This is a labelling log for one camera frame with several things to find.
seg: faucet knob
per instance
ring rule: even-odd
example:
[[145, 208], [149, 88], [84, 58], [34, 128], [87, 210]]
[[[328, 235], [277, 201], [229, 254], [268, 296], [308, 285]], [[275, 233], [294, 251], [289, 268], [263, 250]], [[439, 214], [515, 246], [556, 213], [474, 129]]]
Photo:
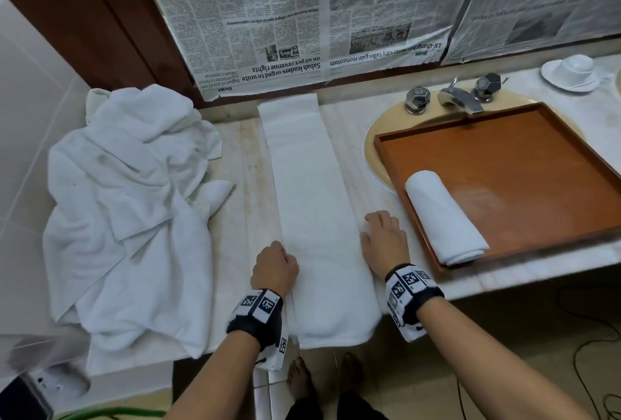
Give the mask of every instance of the faucet knob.
[[425, 87], [415, 87], [406, 94], [406, 111], [410, 114], [423, 114], [429, 102], [431, 93]]
[[476, 81], [472, 94], [480, 102], [492, 101], [492, 95], [502, 87], [501, 76], [490, 72]]

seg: forearm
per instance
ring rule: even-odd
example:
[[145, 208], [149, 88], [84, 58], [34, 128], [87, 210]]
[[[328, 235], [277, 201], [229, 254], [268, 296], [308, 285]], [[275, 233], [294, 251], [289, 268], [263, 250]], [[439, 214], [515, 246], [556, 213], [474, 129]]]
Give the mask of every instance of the forearm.
[[582, 407], [444, 298], [417, 316], [489, 420], [587, 420]]
[[229, 333], [165, 420], [234, 420], [259, 350], [259, 342], [246, 332]]

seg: cup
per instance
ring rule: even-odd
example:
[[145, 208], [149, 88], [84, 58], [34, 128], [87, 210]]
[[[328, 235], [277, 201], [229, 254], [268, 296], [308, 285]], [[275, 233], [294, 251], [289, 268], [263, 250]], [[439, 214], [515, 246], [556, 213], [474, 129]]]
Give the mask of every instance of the cup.
[[563, 59], [551, 72], [550, 80], [562, 87], [577, 87], [589, 83], [593, 73], [593, 59], [576, 54]]

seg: brown tray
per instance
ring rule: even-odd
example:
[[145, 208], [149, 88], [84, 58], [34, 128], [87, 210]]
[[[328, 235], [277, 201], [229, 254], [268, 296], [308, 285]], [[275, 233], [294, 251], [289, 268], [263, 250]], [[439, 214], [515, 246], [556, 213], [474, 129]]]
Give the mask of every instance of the brown tray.
[[431, 170], [479, 229], [485, 262], [621, 230], [621, 176], [544, 103], [375, 136], [375, 147], [429, 258], [406, 193]]

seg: white saucer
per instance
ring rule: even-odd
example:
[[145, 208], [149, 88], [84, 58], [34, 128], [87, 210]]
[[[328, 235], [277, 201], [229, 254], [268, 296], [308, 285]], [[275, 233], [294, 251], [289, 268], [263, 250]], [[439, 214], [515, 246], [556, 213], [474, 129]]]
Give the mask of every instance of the white saucer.
[[541, 76], [544, 79], [546, 79], [548, 82], [550, 82], [552, 85], [554, 85], [555, 87], [561, 88], [562, 90], [566, 90], [567, 92], [575, 92], [575, 93], [592, 92], [594, 89], [596, 89], [599, 86], [599, 79], [593, 72], [591, 72], [591, 74], [588, 76], [585, 82], [586, 85], [583, 85], [582, 87], [566, 87], [565, 85], [561, 85], [560, 83], [555, 83], [554, 81], [550, 79], [550, 73], [561, 62], [563, 62], [561, 59], [557, 59], [557, 60], [551, 60], [549, 62], [544, 63], [541, 66]]

